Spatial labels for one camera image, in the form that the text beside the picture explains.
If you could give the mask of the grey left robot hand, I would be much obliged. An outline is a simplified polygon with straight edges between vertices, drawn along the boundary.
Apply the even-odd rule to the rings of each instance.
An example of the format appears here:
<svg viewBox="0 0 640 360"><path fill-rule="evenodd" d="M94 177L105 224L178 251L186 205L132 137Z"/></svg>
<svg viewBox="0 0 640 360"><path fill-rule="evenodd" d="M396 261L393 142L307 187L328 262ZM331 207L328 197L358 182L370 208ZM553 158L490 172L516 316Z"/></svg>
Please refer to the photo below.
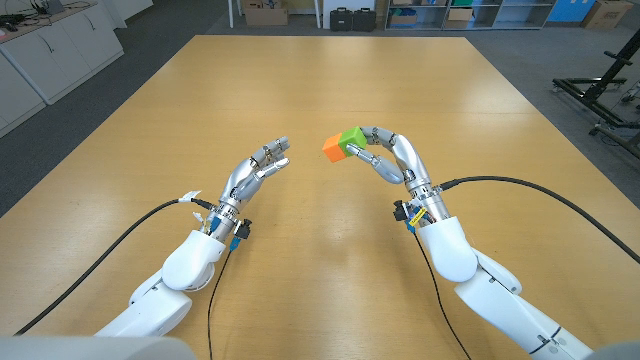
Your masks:
<svg viewBox="0 0 640 360"><path fill-rule="evenodd" d="M260 189L264 180L289 164L287 136L277 138L243 160L231 173L219 200L241 211Z"/></svg>

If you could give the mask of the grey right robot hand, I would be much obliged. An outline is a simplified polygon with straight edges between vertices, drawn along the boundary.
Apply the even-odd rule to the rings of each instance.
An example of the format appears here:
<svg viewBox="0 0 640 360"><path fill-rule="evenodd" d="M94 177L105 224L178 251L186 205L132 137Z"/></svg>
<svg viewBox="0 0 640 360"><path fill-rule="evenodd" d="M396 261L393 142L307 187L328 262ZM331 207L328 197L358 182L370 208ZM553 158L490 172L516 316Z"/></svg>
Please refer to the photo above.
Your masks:
<svg viewBox="0 0 640 360"><path fill-rule="evenodd" d="M431 192L432 182L426 167L412 143L401 134L380 127L360 127L368 145L380 145L391 152L395 162L375 155L362 145L349 142L346 151L368 163L384 180L392 184L404 183L415 197L418 192Z"/></svg>

